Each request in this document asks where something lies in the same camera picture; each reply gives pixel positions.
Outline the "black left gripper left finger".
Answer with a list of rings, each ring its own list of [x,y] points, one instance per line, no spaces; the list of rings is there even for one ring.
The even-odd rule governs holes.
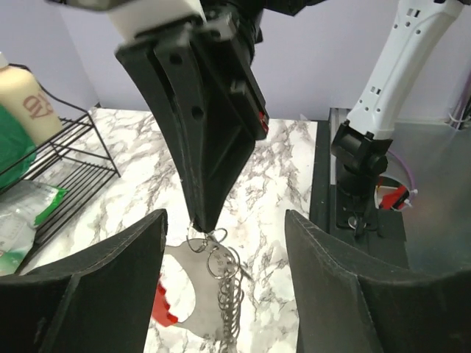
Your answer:
[[[1,278],[2,352],[142,352],[168,230],[164,209],[25,275]]]

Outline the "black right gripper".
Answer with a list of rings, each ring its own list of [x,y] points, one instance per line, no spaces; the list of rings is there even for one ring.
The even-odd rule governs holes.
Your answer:
[[[168,40],[144,36],[116,58],[144,97],[183,180],[190,219],[213,230],[222,206],[269,131],[252,72],[262,1],[202,1],[206,21]]]

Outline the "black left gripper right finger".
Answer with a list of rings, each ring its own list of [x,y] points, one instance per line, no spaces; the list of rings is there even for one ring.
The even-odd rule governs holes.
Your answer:
[[[428,276],[385,263],[295,210],[286,247],[302,352],[468,352],[470,271]]]

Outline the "steel key organizer red handle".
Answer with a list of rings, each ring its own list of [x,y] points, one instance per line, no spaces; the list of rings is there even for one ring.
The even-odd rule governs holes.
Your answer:
[[[187,237],[179,246],[167,246],[164,254],[172,256],[187,273],[195,293],[195,307],[186,320],[171,313],[166,289],[157,283],[152,318],[163,327],[176,326],[198,337],[220,342],[220,352],[236,352],[240,332],[241,288],[243,271],[238,252],[222,244],[217,233],[227,236],[224,228],[200,238]]]

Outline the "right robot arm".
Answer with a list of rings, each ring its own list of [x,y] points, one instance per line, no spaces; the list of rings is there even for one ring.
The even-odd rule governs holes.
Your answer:
[[[386,166],[394,123],[418,73],[463,1],[400,1],[363,92],[333,152],[349,179],[370,184]],[[195,230],[216,228],[227,194],[269,117],[251,65],[265,10],[296,15],[308,1],[115,1],[124,43],[116,58],[166,139]]]

